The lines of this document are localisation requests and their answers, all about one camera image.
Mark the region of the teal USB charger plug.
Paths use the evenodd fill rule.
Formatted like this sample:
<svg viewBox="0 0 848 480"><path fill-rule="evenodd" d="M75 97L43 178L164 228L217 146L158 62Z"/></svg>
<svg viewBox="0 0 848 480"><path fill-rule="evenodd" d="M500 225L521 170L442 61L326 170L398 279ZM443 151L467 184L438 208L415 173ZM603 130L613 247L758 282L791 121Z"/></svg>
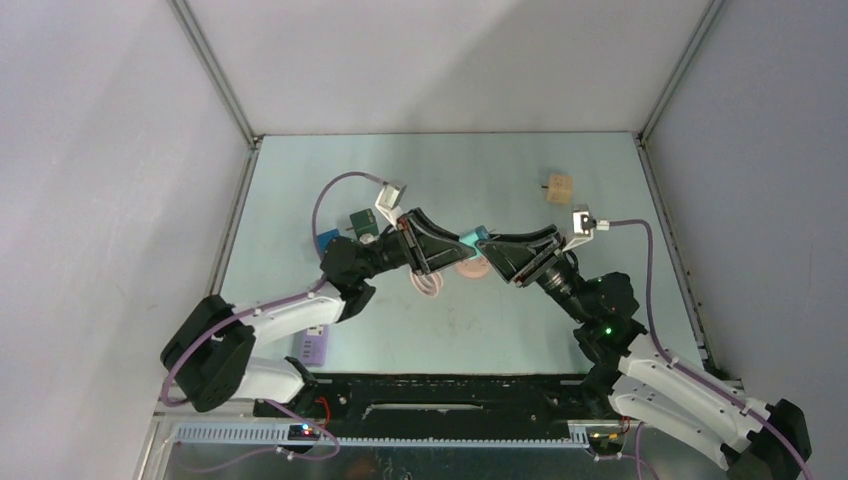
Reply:
<svg viewBox="0 0 848 480"><path fill-rule="evenodd" d="M469 257L469 260L474 260L482 256L481 250L477 246L477 243L481 240L488 240L489 238L490 233L487 228L483 225L480 225L462 234L459 237L459 241L463 245L473 250L472 255Z"/></svg>

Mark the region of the beige cube socket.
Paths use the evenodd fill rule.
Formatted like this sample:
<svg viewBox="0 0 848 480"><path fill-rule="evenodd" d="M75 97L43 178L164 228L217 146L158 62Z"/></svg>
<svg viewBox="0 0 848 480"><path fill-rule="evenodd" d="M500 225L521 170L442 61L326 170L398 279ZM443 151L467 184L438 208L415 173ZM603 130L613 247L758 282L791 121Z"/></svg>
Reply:
<svg viewBox="0 0 848 480"><path fill-rule="evenodd" d="M573 178L565 174L550 174L544 190L548 203L568 205L573 196Z"/></svg>

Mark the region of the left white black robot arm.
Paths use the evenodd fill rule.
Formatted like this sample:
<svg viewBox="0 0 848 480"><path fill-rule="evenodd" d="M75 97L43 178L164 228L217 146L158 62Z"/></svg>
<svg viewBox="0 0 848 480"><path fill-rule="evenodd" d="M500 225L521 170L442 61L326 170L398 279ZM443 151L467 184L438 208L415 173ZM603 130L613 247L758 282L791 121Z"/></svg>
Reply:
<svg viewBox="0 0 848 480"><path fill-rule="evenodd" d="M292 416L316 403L314 379L295 358L259 355L265 345L359 315L376 293L370 279L407 267L437 273L469 260L477 249L434 223L418 208L401 215L374 240L345 236L327 242L322 275L306 291L239 308L213 294L203 298L160 354L167 371L160 400L214 410L231 399L273 400Z"/></svg>

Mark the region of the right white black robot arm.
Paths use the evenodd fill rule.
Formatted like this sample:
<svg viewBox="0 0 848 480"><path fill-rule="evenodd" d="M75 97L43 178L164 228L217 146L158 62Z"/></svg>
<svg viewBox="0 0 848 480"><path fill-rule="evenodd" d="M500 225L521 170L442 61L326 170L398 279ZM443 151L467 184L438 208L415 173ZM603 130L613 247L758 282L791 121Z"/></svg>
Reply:
<svg viewBox="0 0 848 480"><path fill-rule="evenodd" d="M712 460L730 479L809 479L812 454L803 411L782 399L750 397L697 368L662 344L651 302L646 323L628 275L612 272L585 280L575 249L598 230L641 226L647 262L654 262L651 226L644 220L583 217L572 237L554 228L495 235L475 246L508 283L538 285L579 327L574 336L592 362L581 392L585 411L606 418L614 411L646 422Z"/></svg>

